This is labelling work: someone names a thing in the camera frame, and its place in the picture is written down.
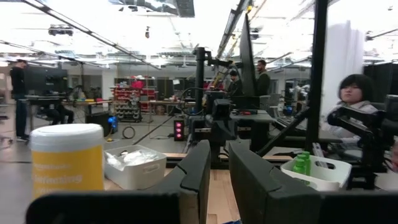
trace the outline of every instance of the desk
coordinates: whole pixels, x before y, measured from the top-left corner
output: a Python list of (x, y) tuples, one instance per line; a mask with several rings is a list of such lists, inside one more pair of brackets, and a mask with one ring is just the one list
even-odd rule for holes
[[(152, 120), (152, 105), (165, 105), (166, 106), (166, 111), (168, 111), (169, 106), (177, 106), (180, 103), (183, 102), (179, 102), (179, 101), (141, 101), (141, 103), (147, 103), (148, 104), (148, 109), (149, 109), (149, 120), (148, 123), (153, 122)], [(195, 104), (194, 103), (186, 103), (185, 107), (189, 108), (189, 107), (194, 107)]]
[[(36, 106), (41, 106), (41, 105), (72, 105), (74, 102), (72, 101), (65, 101), (64, 98), (59, 97), (59, 96), (32, 96), (32, 95), (27, 95), (26, 99), (22, 100), (27, 102), (27, 114), (29, 117), (29, 123), (30, 123), (30, 131), (32, 132), (34, 130), (34, 112), (33, 112), (33, 105)], [(111, 100), (104, 100), (104, 101), (98, 101), (98, 102), (79, 102), (76, 101), (75, 104), (77, 106), (84, 106), (85, 107), (85, 115), (91, 115), (92, 114), (92, 106), (93, 105), (102, 105), (103, 103), (112, 103)]]
[(85, 102), (85, 101), (75, 101), (75, 102), (72, 102), (72, 101), (65, 101), (65, 100), (63, 100), (62, 101), (62, 105), (68, 105), (68, 106), (71, 106), (71, 105), (76, 105), (76, 106), (84, 106), (84, 108), (85, 108), (85, 114), (88, 114), (88, 115), (91, 115), (91, 114), (93, 114), (93, 106), (96, 106), (96, 105), (103, 105), (104, 103), (107, 103), (107, 104), (109, 104), (109, 106), (108, 106), (108, 109), (110, 110), (110, 104), (112, 104), (112, 100), (103, 100), (103, 101), (97, 101), (97, 102)]
[[(165, 153), (168, 157), (185, 157), (186, 154)], [(266, 156), (265, 159), (282, 159), (280, 156)], [(172, 169), (166, 169), (167, 175)], [(105, 190), (122, 190), (110, 180), (105, 180)], [(207, 224), (221, 224), (239, 219), (238, 206), (231, 185), (229, 170), (211, 170), (207, 207)]]

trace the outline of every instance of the white storage bin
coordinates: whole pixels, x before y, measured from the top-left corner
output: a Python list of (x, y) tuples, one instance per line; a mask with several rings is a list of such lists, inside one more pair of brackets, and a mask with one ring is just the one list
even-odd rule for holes
[(126, 166), (123, 171), (114, 168), (107, 162), (105, 163), (105, 176), (125, 190), (147, 189), (162, 180), (165, 174), (167, 156), (147, 147), (140, 145), (126, 146), (106, 150), (105, 152), (118, 156), (123, 151), (130, 153), (136, 150), (156, 153), (159, 159), (136, 166)]
[[(291, 171), (295, 164), (295, 159), (286, 162), (280, 167), (280, 169), (291, 177), (309, 182), (309, 186), (318, 191), (337, 191), (345, 186), (351, 173), (351, 164), (317, 156), (310, 156), (310, 159), (311, 176)], [(333, 164), (335, 168), (328, 169), (317, 166), (317, 164), (319, 164), (317, 162)]]

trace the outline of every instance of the computer monitor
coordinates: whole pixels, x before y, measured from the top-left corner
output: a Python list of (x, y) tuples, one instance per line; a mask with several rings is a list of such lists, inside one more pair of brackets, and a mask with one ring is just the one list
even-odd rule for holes
[(242, 28), (239, 51), (242, 61), (241, 79), (243, 83), (243, 94), (244, 96), (257, 96), (256, 74), (254, 69), (253, 52), (250, 39), (249, 18), (247, 14), (244, 15), (244, 23)]
[(30, 93), (42, 95), (48, 91), (66, 93), (68, 90), (68, 72), (60, 68), (28, 66), (25, 69), (25, 87)]

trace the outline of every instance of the blue light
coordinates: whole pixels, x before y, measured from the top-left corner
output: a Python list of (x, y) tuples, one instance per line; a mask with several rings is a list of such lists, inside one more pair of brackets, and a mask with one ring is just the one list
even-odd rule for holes
[(108, 123), (114, 123), (116, 121), (115, 117), (108, 118)]

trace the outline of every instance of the woman with black hair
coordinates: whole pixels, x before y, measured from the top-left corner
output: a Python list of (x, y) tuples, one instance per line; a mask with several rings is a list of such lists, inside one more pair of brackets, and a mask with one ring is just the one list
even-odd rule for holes
[[(340, 83), (338, 97), (341, 101), (332, 109), (332, 111), (336, 110), (340, 106), (350, 106), (367, 113), (377, 111), (377, 109), (371, 105), (373, 100), (372, 80), (366, 75), (353, 74), (347, 76)], [(341, 146), (342, 149), (346, 149), (347, 146), (357, 146), (359, 136), (356, 136), (354, 133), (351, 133), (344, 128), (329, 125), (326, 119), (327, 117), (322, 121), (321, 129), (341, 138), (343, 143), (339, 144), (339, 146)], [(352, 121), (361, 124), (358, 120), (352, 119)]]

